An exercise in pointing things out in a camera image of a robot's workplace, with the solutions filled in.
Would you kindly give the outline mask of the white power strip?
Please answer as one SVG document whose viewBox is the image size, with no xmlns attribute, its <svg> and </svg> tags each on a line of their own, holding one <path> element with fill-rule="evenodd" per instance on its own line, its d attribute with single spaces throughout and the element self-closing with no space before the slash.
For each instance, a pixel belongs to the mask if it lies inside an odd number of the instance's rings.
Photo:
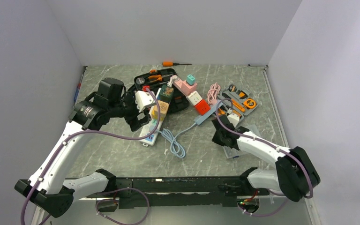
<svg viewBox="0 0 360 225">
<path fill-rule="evenodd" d="M 140 137 L 145 136 L 147 134 L 150 134 L 145 139 L 139 140 L 144 147 L 153 146 L 158 138 L 159 131 L 161 130 L 161 126 L 163 124 L 163 121 L 160 120 L 154 120 L 150 116 L 150 121 L 147 125 L 144 125 L 142 127 L 142 130 L 140 132 Z"/>
</svg>

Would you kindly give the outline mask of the light blue power strip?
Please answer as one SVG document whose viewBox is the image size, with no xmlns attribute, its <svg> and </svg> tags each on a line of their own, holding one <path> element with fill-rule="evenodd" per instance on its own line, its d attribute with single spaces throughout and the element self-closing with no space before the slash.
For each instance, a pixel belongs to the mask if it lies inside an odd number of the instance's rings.
<svg viewBox="0 0 360 225">
<path fill-rule="evenodd" d="M 201 125 L 205 120 L 207 120 L 212 114 L 218 110 L 219 107 L 221 107 L 223 103 L 221 101 L 217 102 L 213 106 L 210 107 L 210 109 L 204 114 L 204 115 L 198 115 L 194 119 L 194 123 L 197 125 Z"/>
</svg>

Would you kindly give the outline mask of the red cube adapter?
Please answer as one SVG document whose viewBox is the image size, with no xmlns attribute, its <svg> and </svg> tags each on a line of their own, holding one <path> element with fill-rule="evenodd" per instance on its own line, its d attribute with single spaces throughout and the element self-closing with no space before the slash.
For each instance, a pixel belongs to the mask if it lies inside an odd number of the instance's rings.
<svg viewBox="0 0 360 225">
<path fill-rule="evenodd" d="M 198 102 L 194 107 L 201 116 L 205 115 L 210 110 L 210 105 L 204 99 Z"/>
</svg>

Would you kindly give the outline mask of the black tool case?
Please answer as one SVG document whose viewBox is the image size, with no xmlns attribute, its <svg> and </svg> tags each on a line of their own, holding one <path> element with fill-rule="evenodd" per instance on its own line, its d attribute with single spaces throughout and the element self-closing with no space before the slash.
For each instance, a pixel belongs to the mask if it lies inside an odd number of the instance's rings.
<svg viewBox="0 0 360 225">
<path fill-rule="evenodd" d="M 170 78 L 177 75 L 173 68 L 164 68 L 159 70 L 151 70 L 148 73 L 136 76 L 134 84 L 129 88 L 129 91 L 136 92 L 149 88 L 154 94 L 157 94 L 160 89 L 164 90 L 170 81 Z M 182 94 L 174 85 L 172 100 L 169 103 L 168 114 L 178 113 L 187 109 L 190 105 L 186 96 Z"/>
</svg>

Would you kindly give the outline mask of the grey tool case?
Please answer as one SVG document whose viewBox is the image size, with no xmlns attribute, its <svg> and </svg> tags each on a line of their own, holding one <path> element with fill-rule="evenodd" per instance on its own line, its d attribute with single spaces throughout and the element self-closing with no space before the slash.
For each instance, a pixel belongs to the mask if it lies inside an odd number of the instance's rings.
<svg viewBox="0 0 360 225">
<path fill-rule="evenodd" d="M 222 100 L 229 98 L 231 102 L 224 101 L 224 107 L 226 111 L 232 106 L 232 113 L 243 121 L 257 106 L 258 103 L 252 98 L 252 94 L 247 89 L 241 89 L 234 83 L 229 84 L 227 87 L 222 89 L 218 94 L 218 99 Z"/>
</svg>

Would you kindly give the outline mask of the white cube adapter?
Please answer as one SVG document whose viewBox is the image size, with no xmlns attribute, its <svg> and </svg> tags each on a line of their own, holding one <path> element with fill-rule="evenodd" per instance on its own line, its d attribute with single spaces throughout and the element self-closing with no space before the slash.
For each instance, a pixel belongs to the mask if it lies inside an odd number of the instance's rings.
<svg viewBox="0 0 360 225">
<path fill-rule="evenodd" d="M 191 92 L 186 98 L 193 106 L 196 106 L 203 99 L 197 91 Z"/>
</svg>

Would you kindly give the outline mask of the pink power strip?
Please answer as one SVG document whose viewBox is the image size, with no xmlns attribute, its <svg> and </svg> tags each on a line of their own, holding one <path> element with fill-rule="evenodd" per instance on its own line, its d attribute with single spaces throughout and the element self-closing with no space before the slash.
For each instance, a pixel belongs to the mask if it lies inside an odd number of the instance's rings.
<svg viewBox="0 0 360 225">
<path fill-rule="evenodd" d="M 197 90 L 197 83 L 189 85 L 186 81 L 177 79 L 173 81 L 173 85 L 184 95 L 189 96 L 192 92 Z"/>
</svg>

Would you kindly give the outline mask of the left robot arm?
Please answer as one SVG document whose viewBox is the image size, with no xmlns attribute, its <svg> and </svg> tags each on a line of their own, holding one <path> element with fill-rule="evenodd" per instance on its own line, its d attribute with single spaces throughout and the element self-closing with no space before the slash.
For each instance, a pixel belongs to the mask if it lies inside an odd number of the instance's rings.
<svg viewBox="0 0 360 225">
<path fill-rule="evenodd" d="M 148 109 L 158 102 L 151 90 L 127 90 L 122 81 L 105 78 L 98 90 L 75 104 L 65 129 L 43 164 L 28 179 L 21 179 L 15 190 L 54 218 L 64 215 L 73 202 L 95 193 L 112 196 L 117 188 L 116 176 L 105 169 L 91 175 L 67 178 L 84 146 L 93 134 L 112 118 L 124 118 L 132 131 L 150 120 Z"/>
</svg>

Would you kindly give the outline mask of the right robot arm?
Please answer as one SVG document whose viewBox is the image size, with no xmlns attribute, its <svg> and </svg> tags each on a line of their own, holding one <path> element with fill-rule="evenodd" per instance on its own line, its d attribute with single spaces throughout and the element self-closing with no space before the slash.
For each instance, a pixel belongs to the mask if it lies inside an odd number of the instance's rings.
<svg viewBox="0 0 360 225">
<path fill-rule="evenodd" d="M 303 148 L 274 144 L 245 127 L 235 128 L 226 117 L 212 122 L 216 129 L 212 138 L 214 143 L 249 153 L 272 167 L 271 170 L 251 167 L 243 172 L 239 184 L 244 194 L 266 189 L 278 191 L 293 202 L 314 196 L 314 188 L 321 179 Z"/>
</svg>

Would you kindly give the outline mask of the yellow cube adapter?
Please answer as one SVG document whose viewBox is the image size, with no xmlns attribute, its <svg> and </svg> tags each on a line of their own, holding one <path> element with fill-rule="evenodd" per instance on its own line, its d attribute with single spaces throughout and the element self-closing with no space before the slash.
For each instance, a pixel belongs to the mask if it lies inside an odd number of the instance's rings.
<svg viewBox="0 0 360 225">
<path fill-rule="evenodd" d="M 160 107 L 160 117 L 159 117 L 160 121 L 163 121 L 165 119 L 166 113 L 167 113 L 167 107 L 161 106 Z M 154 120 L 158 119 L 158 107 L 156 105 L 151 108 L 150 116 Z"/>
</svg>

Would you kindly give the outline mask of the beige cube adapter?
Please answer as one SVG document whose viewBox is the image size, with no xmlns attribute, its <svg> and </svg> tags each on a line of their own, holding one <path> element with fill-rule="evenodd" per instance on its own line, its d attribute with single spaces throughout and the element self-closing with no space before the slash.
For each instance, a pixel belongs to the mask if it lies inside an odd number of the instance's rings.
<svg viewBox="0 0 360 225">
<path fill-rule="evenodd" d="M 158 109 L 160 111 L 161 117 L 164 117 L 167 114 L 169 108 L 169 103 L 159 100 L 158 104 L 154 106 L 153 112 L 158 115 Z"/>
</svg>

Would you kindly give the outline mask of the dark green cube adapter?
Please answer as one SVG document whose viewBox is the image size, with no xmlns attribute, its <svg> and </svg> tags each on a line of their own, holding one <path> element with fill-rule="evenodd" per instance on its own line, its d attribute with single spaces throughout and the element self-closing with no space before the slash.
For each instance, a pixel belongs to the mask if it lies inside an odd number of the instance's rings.
<svg viewBox="0 0 360 225">
<path fill-rule="evenodd" d="M 174 93 L 174 88 L 164 84 L 159 92 L 159 100 L 170 103 Z"/>
</svg>

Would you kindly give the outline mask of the blue red pen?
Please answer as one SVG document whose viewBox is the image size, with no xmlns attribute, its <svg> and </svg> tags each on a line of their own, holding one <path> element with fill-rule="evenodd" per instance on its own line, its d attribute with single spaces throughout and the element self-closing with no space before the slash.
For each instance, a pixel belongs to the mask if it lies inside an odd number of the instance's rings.
<svg viewBox="0 0 360 225">
<path fill-rule="evenodd" d="M 78 98 L 78 95 L 79 95 L 79 90 L 80 90 L 80 87 L 81 87 L 81 84 L 82 84 L 82 81 L 83 81 L 85 70 L 86 70 L 86 66 L 83 66 L 82 67 L 82 73 L 81 73 L 79 82 L 78 82 L 78 84 L 76 86 L 75 93 L 74 93 L 74 98 L 73 98 L 74 103 L 76 103 L 76 101 L 77 101 L 77 98 Z"/>
</svg>

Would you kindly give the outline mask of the teal cube adapter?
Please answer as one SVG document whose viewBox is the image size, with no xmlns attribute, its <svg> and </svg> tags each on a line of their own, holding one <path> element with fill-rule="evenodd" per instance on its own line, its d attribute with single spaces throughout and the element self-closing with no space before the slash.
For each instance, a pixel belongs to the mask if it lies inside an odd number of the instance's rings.
<svg viewBox="0 0 360 225">
<path fill-rule="evenodd" d="M 186 83 L 189 86 L 193 86 L 195 84 L 195 77 L 192 74 L 187 75 Z"/>
</svg>

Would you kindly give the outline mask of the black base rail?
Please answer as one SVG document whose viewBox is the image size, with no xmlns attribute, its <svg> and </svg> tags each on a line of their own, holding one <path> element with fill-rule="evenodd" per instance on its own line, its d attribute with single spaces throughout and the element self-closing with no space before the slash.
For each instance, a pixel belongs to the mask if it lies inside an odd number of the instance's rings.
<svg viewBox="0 0 360 225">
<path fill-rule="evenodd" d="M 89 198 L 115 197 L 120 209 L 158 206 L 235 207 L 242 198 L 267 196 L 239 176 L 117 178 L 116 186 Z"/>
</svg>

